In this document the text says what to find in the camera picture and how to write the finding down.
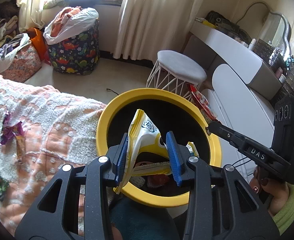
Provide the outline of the green right sleeve forearm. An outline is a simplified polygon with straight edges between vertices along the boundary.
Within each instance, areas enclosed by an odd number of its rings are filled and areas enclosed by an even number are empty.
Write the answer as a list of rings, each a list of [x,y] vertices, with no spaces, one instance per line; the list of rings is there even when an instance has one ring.
[[[294,221],[294,185],[288,184],[289,198],[283,208],[273,217],[280,235],[282,235]]]

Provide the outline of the right hand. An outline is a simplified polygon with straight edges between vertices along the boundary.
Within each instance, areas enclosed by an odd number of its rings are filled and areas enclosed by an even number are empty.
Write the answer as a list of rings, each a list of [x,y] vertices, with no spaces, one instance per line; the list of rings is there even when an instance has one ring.
[[[265,191],[272,196],[271,202],[268,206],[268,212],[273,217],[285,206],[288,201],[290,194],[289,187],[287,183],[280,183],[274,179],[259,176],[260,167],[257,166],[253,172],[250,187],[256,194],[261,191]]]

